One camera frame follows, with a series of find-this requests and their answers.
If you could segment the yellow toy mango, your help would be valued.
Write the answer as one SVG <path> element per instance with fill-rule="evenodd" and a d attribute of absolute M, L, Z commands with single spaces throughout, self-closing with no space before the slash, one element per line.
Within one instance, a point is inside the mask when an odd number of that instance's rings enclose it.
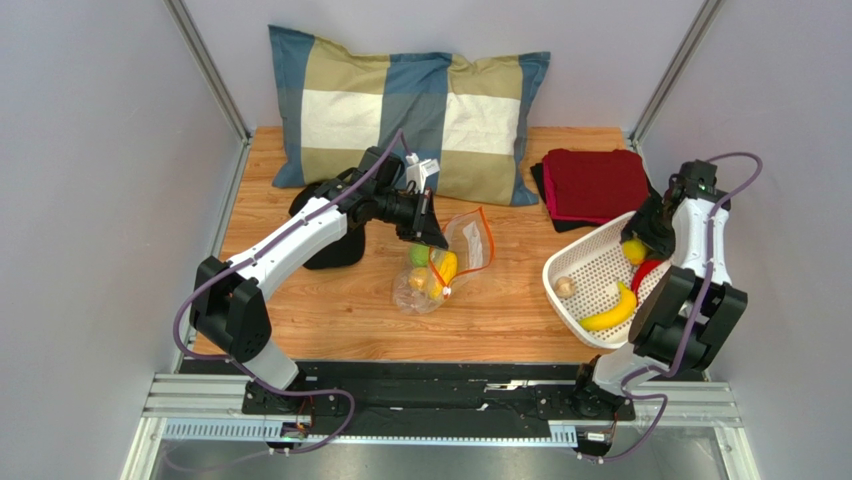
<path fill-rule="evenodd" d="M 631 265 L 641 265 L 648 257 L 650 249 L 638 239 L 630 239 L 621 244 L 622 252 Z"/>
<path fill-rule="evenodd" d="M 443 300 L 451 294 L 451 283 L 458 273 L 458 257 L 454 252 L 434 249 L 428 267 L 432 272 L 428 296 L 432 300 Z"/>

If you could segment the green toy vegetable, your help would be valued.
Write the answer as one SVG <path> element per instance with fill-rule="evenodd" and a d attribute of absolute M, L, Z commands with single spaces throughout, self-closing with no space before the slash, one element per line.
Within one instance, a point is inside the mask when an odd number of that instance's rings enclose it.
<path fill-rule="evenodd" d="M 431 262 L 432 248 L 422 244 L 413 244 L 408 251 L 408 258 L 415 268 L 426 268 Z"/>

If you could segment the red toy chili pepper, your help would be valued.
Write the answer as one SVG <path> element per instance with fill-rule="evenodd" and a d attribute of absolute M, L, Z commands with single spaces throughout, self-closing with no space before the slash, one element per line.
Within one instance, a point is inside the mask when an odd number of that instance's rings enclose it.
<path fill-rule="evenodd" d="M 640 296 L 640 288 L 644 279 L 662 264 L 662 260 L 648 259 L 638 266 L 636 272 L 634 273 L 630 286 L 631 291 L 636 297 Z"/>

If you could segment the clear zip top bag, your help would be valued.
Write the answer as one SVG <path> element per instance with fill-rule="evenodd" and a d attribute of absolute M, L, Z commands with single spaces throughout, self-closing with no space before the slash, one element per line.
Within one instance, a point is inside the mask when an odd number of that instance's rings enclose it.
<path fill-rule="evenodd" d="M 489 268 L 496 246 L 485 209 L 452 218 L 443 228 L 446 249 L 412 245 L 392 284 L 392 302 L 403 313 L 428 314 Z"/>

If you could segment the brown toy potato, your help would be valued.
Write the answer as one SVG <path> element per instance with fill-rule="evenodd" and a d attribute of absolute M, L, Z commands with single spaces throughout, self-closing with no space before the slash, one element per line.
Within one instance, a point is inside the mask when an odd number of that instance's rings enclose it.
<path fill-rule="evenodd" d="M 413 290 L 425 292 L 429 287 L 431 278 L 432 272 L 428 267 L 415 267 L 409 271 L 407 282 Z"/>

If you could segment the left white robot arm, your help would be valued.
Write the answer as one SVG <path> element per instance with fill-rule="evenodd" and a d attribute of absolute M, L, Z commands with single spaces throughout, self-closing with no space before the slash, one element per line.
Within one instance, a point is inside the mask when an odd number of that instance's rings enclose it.
<path fill-rule="evenodd" d="M 271 338 L 267 301 L 308 260 L 373 220 L 393 225 L 403 241 L 446 249 L 427 186 L 439 171 L 435 159 L 368 148 L 263 240 L 227 261 L 202 261 L 178 316 L 266 389 L 287 390 L 300 371 Z"/>

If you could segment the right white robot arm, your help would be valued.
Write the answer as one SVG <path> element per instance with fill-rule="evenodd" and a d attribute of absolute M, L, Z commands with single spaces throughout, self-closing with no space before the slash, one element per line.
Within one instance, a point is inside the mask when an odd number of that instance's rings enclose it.
<path fill-rule="evenodd" d="M 648 199 L 622 231 L 648 245 L 669 267 L 642 301 L 627 342 L 598 357 L 591 387 L 625 398 L 658 375 L 708 367 L 745 312 L 724 258 L 730 192 L 717 185 L 717 158 L 693 160 L 671 175 L 663 196 Z"/>

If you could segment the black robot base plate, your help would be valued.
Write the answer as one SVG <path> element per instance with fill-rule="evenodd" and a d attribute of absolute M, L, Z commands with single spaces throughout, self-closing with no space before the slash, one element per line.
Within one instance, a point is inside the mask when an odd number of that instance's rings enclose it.
<path fill-rule="evenodd" d="M 609 427 L 635 419 L 632 406 L 603 401 L 586 411 L 574 399 L 578 365 L 301 361 L 292 391 L 305 398 L 245 387 L 242 412 L 303 415 L 311 432 L 339 426 L 351 436 L 533 439 L 552 421 Z"/>

